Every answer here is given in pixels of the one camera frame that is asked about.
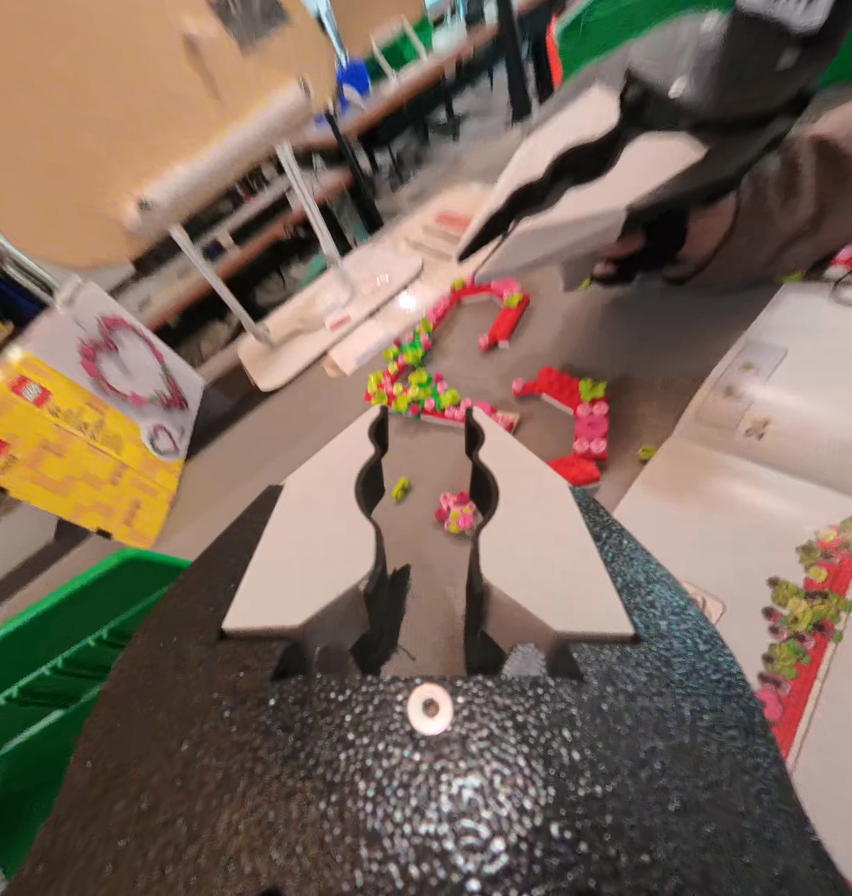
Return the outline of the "red lego segment pink flowers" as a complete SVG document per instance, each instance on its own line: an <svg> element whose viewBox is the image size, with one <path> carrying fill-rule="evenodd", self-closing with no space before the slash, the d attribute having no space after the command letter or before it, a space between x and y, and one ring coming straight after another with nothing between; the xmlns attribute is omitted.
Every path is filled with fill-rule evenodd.
<svg viewBox="0 0 852 896"><path fill-rule="evenodd" d="M566 413L574 422L569 454L546 461L570 486L588 488L601 479L601 465L609 453L610 404L607 383L576 377L546 365L531 379L516 378L515 398L540 398Z"/></svg>

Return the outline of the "tan cardboard panel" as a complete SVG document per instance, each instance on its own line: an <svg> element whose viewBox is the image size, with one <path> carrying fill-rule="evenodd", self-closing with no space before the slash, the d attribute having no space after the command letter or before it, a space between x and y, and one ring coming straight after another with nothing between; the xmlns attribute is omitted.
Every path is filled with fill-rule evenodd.
<svg viewBox="0 0 852 896"><path fill-rule="evenodd" d="M307 127L336 65L303 2L0 2L0 254L127 263Z"/></svg>

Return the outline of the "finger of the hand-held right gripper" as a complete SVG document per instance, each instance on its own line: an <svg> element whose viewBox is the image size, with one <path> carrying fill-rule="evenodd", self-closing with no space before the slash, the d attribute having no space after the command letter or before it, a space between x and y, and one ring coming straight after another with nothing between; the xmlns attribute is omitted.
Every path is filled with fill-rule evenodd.
<svg viewBox="0 0 852 896"><path fill-rule="evenodd" d="M568 189L600 178L623 145L621 94L604 85L581 92L518 145L460 238L457 258L470 258L519 222L549 210Z"/></svg>
<svg viewBox="0 0 852 896"><path fill-rule="evenodd" d="M624 136L622 153L600 178L568 189L549 210L526 218L488 244L491 251L477 279L586 258L622 233L639 200L687 172L707 152L706 144L693 136Z"/></svg>

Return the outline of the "person's right hand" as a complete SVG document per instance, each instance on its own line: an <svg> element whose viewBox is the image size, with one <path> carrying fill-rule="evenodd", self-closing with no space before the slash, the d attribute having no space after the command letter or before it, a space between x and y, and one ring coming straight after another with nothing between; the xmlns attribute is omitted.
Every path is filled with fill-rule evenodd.
<svg viewBox="0 0 852 896"><path fill-rule="evenodd" d="M731 192L691 209L664 211L596 255L590 277L602 286L622 285L648 275L681 283L714 256L733 229L738 195Z"/></svg>

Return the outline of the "red Lego arc with flowers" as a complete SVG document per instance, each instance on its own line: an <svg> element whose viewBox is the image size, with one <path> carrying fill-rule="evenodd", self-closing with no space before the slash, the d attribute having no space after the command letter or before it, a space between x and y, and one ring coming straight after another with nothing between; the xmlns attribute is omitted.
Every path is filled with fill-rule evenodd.
<svg viewBox="0 0 852 896"><path fill-rule="evenodd" d="M487 401L463 395L440 372L428 367L436 326L423 317L397 337L382 353L383 366L369 373L364 394L372 407L385 407L410 420L462 428L468 409L479 409L508 433L516 431L520 415Z"/></svg>

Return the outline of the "wooden table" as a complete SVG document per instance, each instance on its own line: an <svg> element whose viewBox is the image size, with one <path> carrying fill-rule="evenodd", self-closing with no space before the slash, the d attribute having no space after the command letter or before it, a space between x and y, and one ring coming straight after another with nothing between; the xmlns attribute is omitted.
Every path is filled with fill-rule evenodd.
<svg viewBox="0 0 852 896"><path fill-rule="evenodd" d="M227 281L253 264L271 246L308 228L308 215L288 179L279 176L262 193L196 241L208 265ZM164 268L118 294L117 302L149 329L171 322L211 291L210 283L180 254Z"/></svg>
<svg viewBox="0 0 852 896"><path fill-rule="evenodd" d="M341 36L355 34L354 44L376 58L383 45L406 35L416 45L419 36L403 20L430 19L425 2L339 2ZM398 137L403 127L423 120L437 108L453 110L453 98L492 73L505 58L497 21L460 34L439 49L417 52L399 73L384 73L362 106L350 107L337 118L342 138L365 149Z"/></svg>

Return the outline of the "curved red lego segment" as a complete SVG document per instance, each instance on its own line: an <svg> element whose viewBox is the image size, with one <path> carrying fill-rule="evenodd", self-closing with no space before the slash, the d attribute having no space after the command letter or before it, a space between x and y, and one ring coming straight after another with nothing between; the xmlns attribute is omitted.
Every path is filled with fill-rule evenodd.
<svg viewBox="0 0 852 896"><path fill-rule="evenodd" d="M497 306L497 314L490 328L478 340L480 352L488 353L505 349L531 304L531 297L515 278L503 277L478 283L475 276L452 281L449 290L427 312L431 332L438 329L448 315L466 304L491 300Z"/></svg>

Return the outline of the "green plastic bin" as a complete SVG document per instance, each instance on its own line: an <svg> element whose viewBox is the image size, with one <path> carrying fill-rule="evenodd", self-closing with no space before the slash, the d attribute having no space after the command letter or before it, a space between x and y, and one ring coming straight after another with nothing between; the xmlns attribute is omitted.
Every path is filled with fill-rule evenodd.
<svg viewBox="0 0 852 896"><path fill-rule="evenodd" d="M112 668L190 564L125 548L0 626L0 878L24 864Z"/></svg>

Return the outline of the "pink lego flower cluster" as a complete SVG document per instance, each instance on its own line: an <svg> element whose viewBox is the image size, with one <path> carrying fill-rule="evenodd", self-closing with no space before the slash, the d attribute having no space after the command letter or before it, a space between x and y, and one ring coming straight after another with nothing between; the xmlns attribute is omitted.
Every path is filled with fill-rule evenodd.
<svg viewBox="0 0 852 896"><path fill-rule="evenodd" d="M440 494L434 519L448 534L469 536L478 523L478 509L468 491L446 491Z"/></svg>

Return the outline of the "yellow lego set box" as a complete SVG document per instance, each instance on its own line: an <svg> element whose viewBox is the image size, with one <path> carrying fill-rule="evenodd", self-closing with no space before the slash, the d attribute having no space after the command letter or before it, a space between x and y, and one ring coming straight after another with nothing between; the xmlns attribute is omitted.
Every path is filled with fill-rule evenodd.
<svg viewBox="0 0 852 896"><path fill-rule="evenodd" d="M196 370L99 285L72 277L0 353L0 488L150 549L205 390Z"/></svg>

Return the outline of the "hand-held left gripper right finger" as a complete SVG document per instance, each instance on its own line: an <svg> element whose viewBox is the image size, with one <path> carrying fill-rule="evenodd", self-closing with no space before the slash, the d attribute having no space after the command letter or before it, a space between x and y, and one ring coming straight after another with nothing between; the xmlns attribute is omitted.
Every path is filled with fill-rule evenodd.
<svg viewBox="0 0 852 896"><path fill-rule="evenodd" d="M552 672L578 676L564 657L572 645L637 644L583 494L481 409L466 410L465 453L479 516L465 586L466 673L497 676L529 645Z"/></svg>

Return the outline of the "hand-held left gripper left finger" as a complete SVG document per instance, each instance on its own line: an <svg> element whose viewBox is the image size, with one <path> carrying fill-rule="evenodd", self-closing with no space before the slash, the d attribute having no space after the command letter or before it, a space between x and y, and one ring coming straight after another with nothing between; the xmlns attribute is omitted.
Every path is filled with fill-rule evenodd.
<svg viewBox="0 0 852 896"><path fill-rule="evenodd" d="M274 639L308 666L340 652L365 675L380 671L391 652L391 588L373 513L387 449L387 409L371 408L278 486L222 635Z"/></svg>

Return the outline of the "black table leg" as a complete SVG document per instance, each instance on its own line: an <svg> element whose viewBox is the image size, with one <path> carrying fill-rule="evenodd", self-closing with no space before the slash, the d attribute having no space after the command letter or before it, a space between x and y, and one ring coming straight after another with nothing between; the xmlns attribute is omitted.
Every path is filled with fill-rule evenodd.
<svg viewBox="0 0 852 896"><path fill-rule="evenodd" d="M517 125L532 114L532 100L524 67L523 40L513 1L497 1L498 41L507 70L511 123Z"/></svg>

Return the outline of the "white paper leaflet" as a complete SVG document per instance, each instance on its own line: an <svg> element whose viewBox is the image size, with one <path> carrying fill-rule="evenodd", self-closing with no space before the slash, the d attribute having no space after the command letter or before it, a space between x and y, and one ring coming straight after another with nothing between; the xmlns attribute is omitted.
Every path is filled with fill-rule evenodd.
<svg viewBox="0 0 852 896"><path fill-rule="evenodd" d="M322 362L324 371L333 378L353 375L396 338L399 328L395 318L368 318L331 348Z"/></svg>
<svg viewBox="0 0 852 896"><path fill-rule="evenodd" d="M489 196L487 185L465 183L447 188L411 213L399 230L405 251L428 263L454 263L456 248Z"/></svg>

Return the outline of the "lego instruction booklet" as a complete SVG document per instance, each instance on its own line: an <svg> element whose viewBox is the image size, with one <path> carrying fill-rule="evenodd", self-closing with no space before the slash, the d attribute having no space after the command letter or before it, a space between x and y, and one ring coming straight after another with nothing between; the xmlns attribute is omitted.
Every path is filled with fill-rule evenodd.
<svg viewBox="0 0 852 896"><path fill-rule="evenodd" d="M852 287L785 286L615 515L711 614L852 883Z"/></svg>

